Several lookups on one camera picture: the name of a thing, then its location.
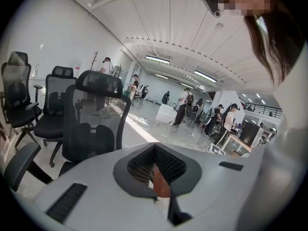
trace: white shirt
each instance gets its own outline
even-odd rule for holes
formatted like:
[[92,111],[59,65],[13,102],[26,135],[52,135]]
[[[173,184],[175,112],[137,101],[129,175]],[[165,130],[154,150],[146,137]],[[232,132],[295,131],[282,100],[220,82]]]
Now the white shirt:
[[226,116],[225,124],[223,125],[226,130],[230,130],[233,124],[233,112],[229,111]]
[[182,101],[180,102],[180,105],[185,104],[185,100],[188,97],[188,95],[191,95],[191,93],[186,90],[182,93],[181,95]]

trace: fluorescent light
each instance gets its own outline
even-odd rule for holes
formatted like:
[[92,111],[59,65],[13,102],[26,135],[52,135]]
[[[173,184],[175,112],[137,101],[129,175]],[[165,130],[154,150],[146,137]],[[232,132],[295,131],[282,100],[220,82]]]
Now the fluorescent light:
[[181,83],[181,85],[184,85],[184,86],[186,86],[186,87],[189,87],[189,88],[191,88],[191,89],[194,89],[193,87],[187,86],[187,85],[185,85],[185,84],[183,84],[183,83]]
[[201,77],[203,77],[203,78],[206,78],[206,79],[208,79],[208,80],[210,80],[210,81],[213,81],[214,83],[217,82],[217,80],[215,80],[215,79],[211,78],[210,76],[207,76],[207,75],[205,75],[204,73],[201,73],[201,72],[199,72],[199,71],[197,71],[197,70],[194,71],[194,74],[199,75],[199,76],[201,76]]
[[161,63],[170,64],[170,61],[164,60],[164,59],[161,59],[161,58],[158,58],[158,57],[146,56],[146,58],[150,59],[150,60],[158,61],[158,62],[161,62]]
[[155,74],[156,76],[158,76],[158,77],[161,77],[161,78],[165,78],[165,79],[168,79],[167,77],[165,77],[165,76],[161,76],[161,75],[157,75],[157,74]]

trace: mesh chair back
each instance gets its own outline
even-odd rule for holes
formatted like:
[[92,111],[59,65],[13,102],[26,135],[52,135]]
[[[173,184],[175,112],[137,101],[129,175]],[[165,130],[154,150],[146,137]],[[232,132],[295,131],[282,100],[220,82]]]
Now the mesh chair back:
[[28,55],[13,51],[7,63],[1,68],[5,104],[4,108],[12,109],[30,103],[29,76],[31,65],[28,64]]
[[67,89],[66,97],[62,149],[66,159],[78,163],[122,149],[130,99],[122,93],[121,79],[88,70]]
[[77,81],[73,75],[73,68],[56,66],[52,74],[46,76],[45,115],[64,115],[66,89]]

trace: black railing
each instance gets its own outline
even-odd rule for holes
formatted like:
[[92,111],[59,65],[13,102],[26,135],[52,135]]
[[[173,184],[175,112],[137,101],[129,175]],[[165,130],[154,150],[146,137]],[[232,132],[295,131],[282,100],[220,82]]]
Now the black railing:
[[265,105],[260,105],[260,104],[250,104],[246,103],[245,110],[264,114],[267,116],[275,117],[281,119],[282,117],[282,109],[275,108],[275,107],[270,107],[270,106],[265,106]]

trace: chair seat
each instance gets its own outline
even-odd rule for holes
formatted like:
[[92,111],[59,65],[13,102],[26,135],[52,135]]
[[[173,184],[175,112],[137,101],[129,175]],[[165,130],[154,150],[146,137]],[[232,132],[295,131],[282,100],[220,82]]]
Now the chair seat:
[[76,165],[77,165],[76,163],[65,162],[60,170],[59,176],[69,171],[71,168],[75,167]]
[[[23,127],[35,120],[33,111],[26,110],[26,107],[29,104],[31,103],[23,104],[17,108],[7,110],[6,117],[13,128]],[[37,116],[42,113],[42,110],[39,107],[35,107],[34,110]]]
[[64,117],[43,115],[34,127],[34,135],[44,139],[57,139],[63,136]]

